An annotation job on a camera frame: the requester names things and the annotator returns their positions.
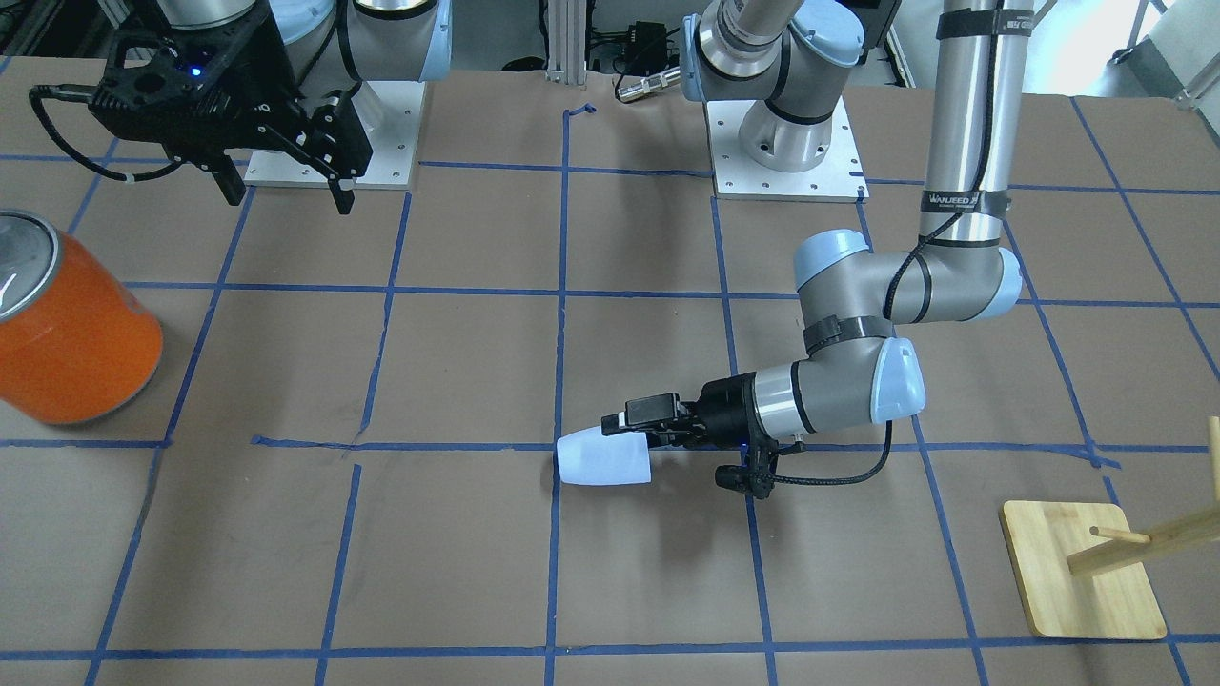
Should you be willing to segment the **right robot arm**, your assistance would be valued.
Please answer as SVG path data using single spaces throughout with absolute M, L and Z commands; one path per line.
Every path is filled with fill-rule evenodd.
M 199 162 L 235 205 L 246 183 L 234 146 L 253 148 L 250 183 L 268 184 L 279 162 L 327 187 L 339 212 L 353 186 L 409 201 L 418 114 L 427 82 L 448 72 L 449 23 L 447 1 L 135 1 L 110 70 L 145 45 L 145 74 L 192 83 L 192 95 L 106 121 L 123 139 L 166 145 L 171 162 Z

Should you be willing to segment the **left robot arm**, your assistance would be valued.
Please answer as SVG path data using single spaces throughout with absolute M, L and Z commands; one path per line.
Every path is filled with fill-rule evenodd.
M 946 1 L 913 247 L 884 251 L 859 229 L 804 240 L 794 256 L 804 356 L 714 378 L 692 402 L 647 395 L 601 417 L 590 435 L 626 468 L 614 483 L 649 481 L 659 447 L 742 449 L 715 481 L 765 498 L 783 481 L 780 457 L 811 435 L 877 425 L 891 448 L 894 422 L 926 405 L 917 353 L 898 327 L 993 319 L 1020 294 L 1000 229 L 1036 24 L 1031 1 Z M 834 107 L 870 44 L 844 1 L 712 1 L 684 18 L 682 89 L 693 101 L 749 101 L 738 134 L 749 159 L 804 172 L 830 153 Z

